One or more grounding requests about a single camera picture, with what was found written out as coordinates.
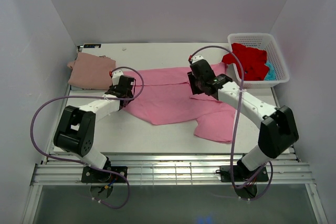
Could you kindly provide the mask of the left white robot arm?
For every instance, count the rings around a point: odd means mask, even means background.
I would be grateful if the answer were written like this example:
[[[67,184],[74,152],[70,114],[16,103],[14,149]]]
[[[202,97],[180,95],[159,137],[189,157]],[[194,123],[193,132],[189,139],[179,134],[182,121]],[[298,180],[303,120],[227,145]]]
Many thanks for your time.
[[[125,108],[133,98],[135,78],[117,73],[112,86],[101,99],[80,107],[64,108],[54,136],[54,145],[78,157],[83,163],[95,167],[94,177],[105,182],[111,177],[108,158],[94,146],[95,125],[98,121]]]

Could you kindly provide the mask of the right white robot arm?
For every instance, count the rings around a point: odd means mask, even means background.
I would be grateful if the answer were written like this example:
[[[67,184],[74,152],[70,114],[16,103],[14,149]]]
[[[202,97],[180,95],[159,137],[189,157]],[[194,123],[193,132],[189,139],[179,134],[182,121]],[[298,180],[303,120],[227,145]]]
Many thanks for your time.
[[[217,76],[201,56],[190,60],[190,68],[187,75],[193,94],[205,94],[235,107],[237,114],[243,114],[259,129],[257,145],[233,167],[240,179],[250,180],[263,164],[277,158],[299,139],[291,108],[265,103],[241,89],[229,76]]]

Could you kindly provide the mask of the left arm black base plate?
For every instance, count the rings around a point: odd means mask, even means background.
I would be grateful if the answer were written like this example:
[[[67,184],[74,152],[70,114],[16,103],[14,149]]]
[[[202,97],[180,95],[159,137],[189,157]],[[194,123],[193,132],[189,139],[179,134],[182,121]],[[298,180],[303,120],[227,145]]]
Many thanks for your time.
[[[118,174],[127,178],[128,167],[127,166],[110,166],[108,170],[113,173],[101,172],[96,169],[85,166],[82,171],[81,182],[82,183],[125,183],[125,179],[121,178]]]

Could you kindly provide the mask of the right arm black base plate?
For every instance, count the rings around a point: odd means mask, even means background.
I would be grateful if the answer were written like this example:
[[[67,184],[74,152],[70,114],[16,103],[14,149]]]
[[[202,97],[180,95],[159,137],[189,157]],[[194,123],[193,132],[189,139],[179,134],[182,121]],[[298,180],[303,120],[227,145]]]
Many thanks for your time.
[[[254,173],[256,173],[257,169],[254,171],[243,170],[238,165],[233,166],[233,175],[235,182],[245,182],[247,181]],[[231,182],[231,170],[229,165],[220,166],[219,169],[215,172],[220,176],[221,182]],[[265,167],[256,175],[256,179],[253,179],[256,182],[268,182],[269,177]]]

